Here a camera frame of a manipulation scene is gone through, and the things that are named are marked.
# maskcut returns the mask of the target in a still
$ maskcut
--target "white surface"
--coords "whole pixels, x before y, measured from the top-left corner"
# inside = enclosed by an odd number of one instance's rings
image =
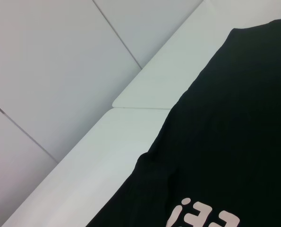
[[[143,68],[202,0],[94,0]]]
[[[0,112],[0,227],[55,166]]]
[[[171,109],[231,29],[281,19],[281,0],[205,0],[152,58],[113,107]]]
[[[3,227],[85,227],[149,150],[168,113],[108,111]]]
[[[139,71],[91,0],[0,0],[0,107],[58,161]]]

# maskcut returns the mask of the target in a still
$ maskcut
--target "black t-shirt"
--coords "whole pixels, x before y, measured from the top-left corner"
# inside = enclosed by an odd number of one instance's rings
[[[88,224],[165,226],[281,227],[281,20],[231,31]]]

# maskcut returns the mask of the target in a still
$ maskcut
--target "garment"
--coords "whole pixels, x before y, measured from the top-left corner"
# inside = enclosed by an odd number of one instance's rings
[[[166,225],[281,227],[281,20],[231,31],[88,227]]]

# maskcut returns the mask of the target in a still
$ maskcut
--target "black fabric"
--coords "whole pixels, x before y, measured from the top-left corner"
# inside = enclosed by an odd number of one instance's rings
[[[184,198],[173,227],[197,201],[213,209],[204,227],[223,210],[281,227],[281,20],[231,31],[88,227],[165,227]]]

